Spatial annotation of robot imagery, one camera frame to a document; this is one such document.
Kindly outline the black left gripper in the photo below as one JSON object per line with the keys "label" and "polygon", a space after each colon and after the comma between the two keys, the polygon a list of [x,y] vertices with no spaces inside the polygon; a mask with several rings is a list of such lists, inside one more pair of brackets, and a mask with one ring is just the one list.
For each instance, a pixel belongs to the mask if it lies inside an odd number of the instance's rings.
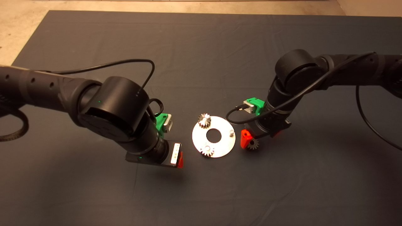
{"label": "black left gripper", "polygon": [[125,160],[130,163],[165,166],[182,169],[184,166],[182,143],[161,140],[147,153],[134,154],[127,152]]}

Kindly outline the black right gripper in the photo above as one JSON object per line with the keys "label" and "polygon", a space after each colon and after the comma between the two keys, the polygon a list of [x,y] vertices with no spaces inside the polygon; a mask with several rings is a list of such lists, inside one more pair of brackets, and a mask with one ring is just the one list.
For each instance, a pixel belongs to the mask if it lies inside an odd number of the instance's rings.
{"label": "black right gripper", "polygon": [[263,118],[245,124],[245,130],[241,131],[240,146],[247,149],[250,142],[265,136],[277,137],[279,134],[291,126],[288,117],[291,110],[277,110]]}

